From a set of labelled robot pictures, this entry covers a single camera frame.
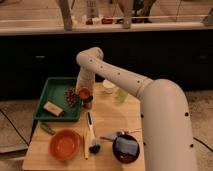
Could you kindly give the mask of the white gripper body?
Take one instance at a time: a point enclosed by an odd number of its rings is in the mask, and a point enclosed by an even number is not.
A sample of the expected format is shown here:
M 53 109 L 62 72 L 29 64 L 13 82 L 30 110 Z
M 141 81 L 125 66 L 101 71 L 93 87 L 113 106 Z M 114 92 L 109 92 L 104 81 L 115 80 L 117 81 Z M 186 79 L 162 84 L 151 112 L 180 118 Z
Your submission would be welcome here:
M 87 88 L 90 92 L 92 92 L 94 83 L 95 73 L 88 69 L 85 69 L 84 67 L 81 67 L 77 76 L 76 88 Z

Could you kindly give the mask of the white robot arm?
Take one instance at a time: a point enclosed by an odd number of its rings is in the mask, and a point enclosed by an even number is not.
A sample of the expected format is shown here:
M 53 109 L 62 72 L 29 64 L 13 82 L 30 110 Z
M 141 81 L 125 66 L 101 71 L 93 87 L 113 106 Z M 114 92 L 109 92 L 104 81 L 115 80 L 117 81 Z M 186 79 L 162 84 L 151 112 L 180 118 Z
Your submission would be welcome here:
M 152 80 L 106 63 L 103 57 L 98 47 L 77 54 L 77 85 L 91 87 L 99 75 L 140 101 L 146 171 L 198 171 L 183 90 L 168 79 Z

